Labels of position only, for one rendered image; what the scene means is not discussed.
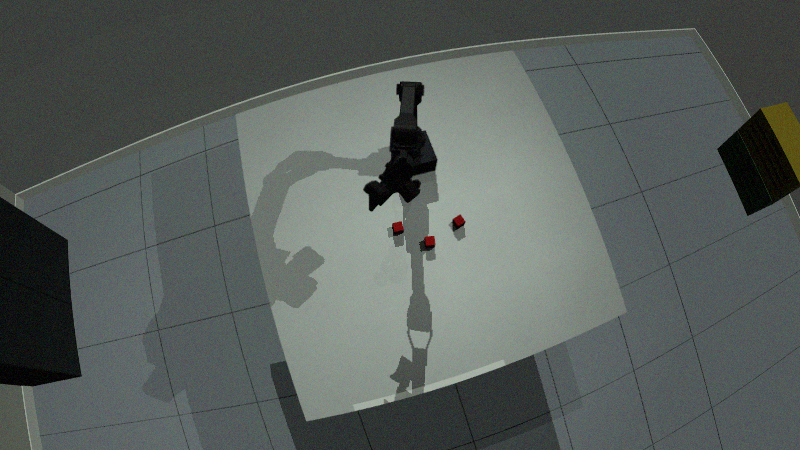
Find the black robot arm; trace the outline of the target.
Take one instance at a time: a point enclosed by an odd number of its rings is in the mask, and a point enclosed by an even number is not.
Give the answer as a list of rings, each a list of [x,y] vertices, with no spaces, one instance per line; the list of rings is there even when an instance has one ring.
[[[398,190],[405,202],[409,203],[420,193],[421,182],[411,178],[415,159],[423,155],[425,143],[424,132],[417,126],[417,105],[422,102],[424,86],[421,82],[401,81],[396,84],[396,95],[399,95],[401,102],[400,115],[391,126],[389,151],[395,152],[391,158],[391,174],[398,182],[391,190]],[[399,145],[392,147],[393,139]]]

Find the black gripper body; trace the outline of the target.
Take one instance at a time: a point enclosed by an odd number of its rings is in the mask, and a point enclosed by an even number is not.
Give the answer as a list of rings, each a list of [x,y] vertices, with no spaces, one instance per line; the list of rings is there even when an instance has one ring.
[[[392,162],[386,163],[386,169],[383,174],[379,175],[378,178],[381,179],[381,182],[376,180],[370,181],[365,184],[363,191],[374,198],[376,201],[382,203],[385,201],[388,196],[390,195],[389,190],[393,188],[393,186],[398,182],[392,174]]]

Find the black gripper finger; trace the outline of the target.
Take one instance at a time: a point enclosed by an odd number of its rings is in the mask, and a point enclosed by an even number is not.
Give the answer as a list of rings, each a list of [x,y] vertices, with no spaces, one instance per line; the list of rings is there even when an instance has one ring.
[[[393,193],[397,193],[397,192],[398,192],[398,190],[397,190],[396,192],[394,192],[394,191],[392,191],[392,190],[389,190],[389,193],[390,193],[390,195],[388,196],[388,198],[389,198],[389,197],[390,197],[390,196],[391,196]],[[379,203],[378,205],[380,205],[380,206],[381,206],[381,205],[382,205],[384,202],[385,202],[385,201],[383,201],[382,203]]]
[[[369,195],[369,210],[372,212],[380,202],[376,201]]]

